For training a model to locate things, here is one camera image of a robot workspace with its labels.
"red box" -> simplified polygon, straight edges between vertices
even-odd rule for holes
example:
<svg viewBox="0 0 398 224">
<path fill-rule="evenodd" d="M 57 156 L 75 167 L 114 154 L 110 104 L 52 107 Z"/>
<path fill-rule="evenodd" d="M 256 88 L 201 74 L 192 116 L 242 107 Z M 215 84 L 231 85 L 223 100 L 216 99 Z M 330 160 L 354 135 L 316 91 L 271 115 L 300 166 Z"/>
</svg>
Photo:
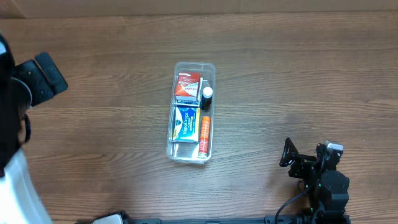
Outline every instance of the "red box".
<svg viewBox="0 0 398 224">
<path fill-rule="evenodd" d="M 200 73 L 180 72 L 175 88 L 175 98 L 195 101 L 199 95 L 199 87 Z"/>
</svg>

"orange tube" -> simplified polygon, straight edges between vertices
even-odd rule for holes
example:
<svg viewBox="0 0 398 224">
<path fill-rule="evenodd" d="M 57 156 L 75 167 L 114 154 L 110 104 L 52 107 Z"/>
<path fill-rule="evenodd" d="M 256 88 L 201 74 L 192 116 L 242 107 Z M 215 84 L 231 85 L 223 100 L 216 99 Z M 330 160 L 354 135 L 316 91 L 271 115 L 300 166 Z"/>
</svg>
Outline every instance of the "orange tube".
<svg viewBox="0 0 398 224">
<path fill-rule="evenodd" d="M 199 157 L 208 156 L 208 143 L 210 135 L 210 123 L 211 118 L 209 116 L 204 116 L 201 119 L 201 129 L 200 129 L 200 143 L 199 143 Z"/>
</svg>

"transparent tray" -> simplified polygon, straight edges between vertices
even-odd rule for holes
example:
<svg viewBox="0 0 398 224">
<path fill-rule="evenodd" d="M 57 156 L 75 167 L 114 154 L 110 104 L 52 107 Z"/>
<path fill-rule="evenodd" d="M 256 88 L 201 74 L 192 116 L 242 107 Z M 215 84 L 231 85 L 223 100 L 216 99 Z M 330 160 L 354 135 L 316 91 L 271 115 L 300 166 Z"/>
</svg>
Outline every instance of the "transparent tray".
<svg viewBox="0 0 398 224">
<path fill-rule="evenodd" d="M 203 78 L 203 83 L 200 87 L 200 91 L 210 86 L 213 89 L 213 98 L 211 101 L 210 109 L 208 111 L 200 110 L 199 120 L 199 135 L 201 128 L 202 117 L 209 116 L 211 118 L 210 123 L 210 134 L 208 142 L 208 156 L 201 158 L 198 157 L 199 142 L 175 142 L 173 141 L 173 132 L 175 126 L 175 87 L 177 85 L 178 75 L 180 72 L 195 72 L 200 73 Z M 175 161 L 190 162 L 196 164 L 204 164 L 211 157 L 213 147 L 213 127 L 214 127 L 214 111 L 215 111 L 215 92 L 216 92 L 216 68 L 212 63 L 201 63 L 201 62 L 179 62 L 175 65 L 174 69 L 174 82 L 172 100 L 170 104 L 170 118 L 169 118 L 169 132 L 167 135 L 167 157 Z"/>
</svg>

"clear plastic bin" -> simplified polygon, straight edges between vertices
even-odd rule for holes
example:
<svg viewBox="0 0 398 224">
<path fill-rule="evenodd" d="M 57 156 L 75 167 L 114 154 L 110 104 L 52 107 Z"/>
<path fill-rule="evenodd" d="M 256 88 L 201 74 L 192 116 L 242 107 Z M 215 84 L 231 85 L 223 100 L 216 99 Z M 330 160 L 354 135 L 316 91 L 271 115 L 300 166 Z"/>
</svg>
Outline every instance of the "clear plastic bin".
<svg viewBox="0 0 398 224">
<path fill-rule="evenodd" d="M 200 76 L 203 78 L 203 83 L 200 87 L 200 91 L 202 91 L 202 89 L 206 86 L 210 86 L 213 89 L 213 97 L 211 100 L 210 109 L 208 111 L 200 110 L 199 135 L 200 135 L 202 117 L 209 116 L 211 118 L 210 134 L 208 141 L 208 155 L 207 157 L 204 158 L 198 157 L 199 142 L 175 142 L 173 140 L 173 132 L 175 126 L 175 110 L 177 106 L 174 93 L 177 85 L 178 75 L 180 72 L 200 73 Z M 216 90 L 216 68 L 212 63 L 179 62 L 175 65 L 172 100 L 170 105 L 169 132 L 167 136 L 167 157 L 180 162 L 190 162 L 196 164 L 204 164 L 206 161 L 210 159 L 212 146 L 213 146 L 213 127 L 214 127 L 214 111 L 215 111 L 215 95 L 216 95 L 215 90 Z"/>
</svg>

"wood grain surface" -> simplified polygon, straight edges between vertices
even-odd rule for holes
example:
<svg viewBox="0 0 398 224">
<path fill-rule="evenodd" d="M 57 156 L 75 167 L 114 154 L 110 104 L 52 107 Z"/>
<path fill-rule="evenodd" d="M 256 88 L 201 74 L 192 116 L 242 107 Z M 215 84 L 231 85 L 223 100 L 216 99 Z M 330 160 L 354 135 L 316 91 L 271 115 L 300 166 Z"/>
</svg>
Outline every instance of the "wood grain surface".
<svg viewBox="0 0 398 224">
<path fill-rule="evenodd" d="M 397 223 L 398 12 L 1 20 L 21 63 L 48 51 L 69 90 L 34 110 L 25 147 L 57 223 L 273 215 L 297 194 L 279 167 L 334 139 L 353 223 Z M 213 157 L 165 155 L 174 65 L 218 69 Z M 294 213 L 305 198 L 287 207 Z"/>
</svg>

